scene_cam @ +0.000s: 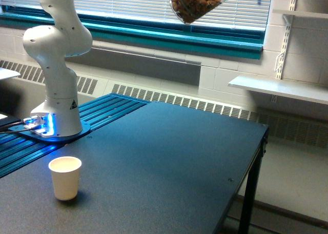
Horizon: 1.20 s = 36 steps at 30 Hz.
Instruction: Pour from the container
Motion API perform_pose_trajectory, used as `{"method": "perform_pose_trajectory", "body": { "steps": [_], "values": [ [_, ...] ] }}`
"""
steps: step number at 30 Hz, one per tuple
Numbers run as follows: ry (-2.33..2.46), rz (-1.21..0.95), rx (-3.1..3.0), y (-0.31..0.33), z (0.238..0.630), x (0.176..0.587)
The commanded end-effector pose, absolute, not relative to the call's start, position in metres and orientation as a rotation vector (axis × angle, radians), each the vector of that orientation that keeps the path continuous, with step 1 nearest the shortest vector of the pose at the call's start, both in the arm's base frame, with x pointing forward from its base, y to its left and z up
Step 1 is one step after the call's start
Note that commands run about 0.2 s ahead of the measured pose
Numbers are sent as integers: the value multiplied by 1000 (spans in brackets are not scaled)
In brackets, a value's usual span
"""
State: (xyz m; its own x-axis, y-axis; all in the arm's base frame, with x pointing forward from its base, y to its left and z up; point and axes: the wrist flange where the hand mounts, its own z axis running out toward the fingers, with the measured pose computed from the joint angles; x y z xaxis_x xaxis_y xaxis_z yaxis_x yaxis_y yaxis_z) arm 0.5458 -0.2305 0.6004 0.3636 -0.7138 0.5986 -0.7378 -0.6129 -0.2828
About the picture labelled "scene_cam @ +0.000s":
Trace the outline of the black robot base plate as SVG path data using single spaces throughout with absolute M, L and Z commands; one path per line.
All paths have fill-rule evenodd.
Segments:
M 28 139 L 33 139 L 33 140 L 36 140 L 36 141 L 39 141 L 39 142 L 45 142 L 45 143 L 71 143 L 81 137 L 84 137 L 86 136 L 87 134 L 89 134 L 91 132 L 91 126 L 86 123 L 86 122 L 82 122 L 82 131 L 78 134 L 75 134 L 75 135 L 71 135 L 71 136 L 54 136 L 54 137 L 51 137 L 51 138 L 44 138 L 32 131 L 22 131 L 22 132 L 18 132 L 17 134 L 19 136 L 22 136 L 22 137 L 25 137 L 25 138 L 28 138 Z

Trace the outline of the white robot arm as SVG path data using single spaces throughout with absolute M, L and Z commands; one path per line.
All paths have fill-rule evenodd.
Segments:
M 92 35 L 81 23 L 74 0 L 39 0 L 54 25 L 29 28 L 23 36 L 27 54 L 40 65 L 46 86 L 45 101 L 31 111 L 38 120 L 26 125 L 43 138 L 70 137 L 83 129 L 78 109 L 77 75 L 67 57 L 90 51 Z

